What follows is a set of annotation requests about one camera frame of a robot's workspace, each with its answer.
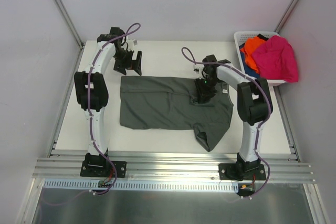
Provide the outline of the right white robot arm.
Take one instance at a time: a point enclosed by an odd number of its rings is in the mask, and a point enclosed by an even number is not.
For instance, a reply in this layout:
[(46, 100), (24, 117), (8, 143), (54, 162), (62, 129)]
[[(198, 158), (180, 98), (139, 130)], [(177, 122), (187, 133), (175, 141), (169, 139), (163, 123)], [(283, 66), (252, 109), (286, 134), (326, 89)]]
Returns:
[(225, 82), (237, 91), (237, 111), (243, 121), (243, 138), (237, 161), (224, 168), (231, 180), (252, 180), (261, 166), (259, 144), (262, 130), (272, 114), (269, 85), (264, 78), (254, 78), (235, 68), (228, 60), (214, 55), (202, 60), (202, 77), (195, 80), (198, 103), (208, 102), (216, 94), (215, 86)]

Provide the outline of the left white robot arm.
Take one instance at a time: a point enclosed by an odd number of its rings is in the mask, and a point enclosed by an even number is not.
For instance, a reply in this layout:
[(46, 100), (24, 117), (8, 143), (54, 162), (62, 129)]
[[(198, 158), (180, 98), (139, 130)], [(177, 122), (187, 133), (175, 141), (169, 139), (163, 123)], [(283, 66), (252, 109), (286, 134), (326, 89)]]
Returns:
[(83, 168), (92, 168), (99, 176), (106, 175), (112, 167), (103, 130), (104, 111), (109, 100), (104, 74), (110, 61), (114, 60), (114, 71), (126, 75), (128, 70), (133, 70), (142, 75), (142, 52), (138, 51), (133, 59), (134, 50), (128, 43), (128, 36), (140, 27), (140, 23), (132, 24), (126, 31), (111, 27), (109, 33), (99, 35), (88, 66), (74, 75), (77, 103), (84, 110), (89, 125), (89, 145)]

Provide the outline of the grey t shirt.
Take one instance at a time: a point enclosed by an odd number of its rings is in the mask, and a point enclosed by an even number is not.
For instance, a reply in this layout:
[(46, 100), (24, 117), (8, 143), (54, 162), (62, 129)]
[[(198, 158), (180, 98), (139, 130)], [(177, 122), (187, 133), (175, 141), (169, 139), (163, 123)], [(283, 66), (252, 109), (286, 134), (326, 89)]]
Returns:
[(233, 103), (228, 85), (198, 103), (193, 79), (124, 76), (120, 86), (120, 124), (133, 130), (193, 130), (196, 141), (212, 151), (230, 128)]

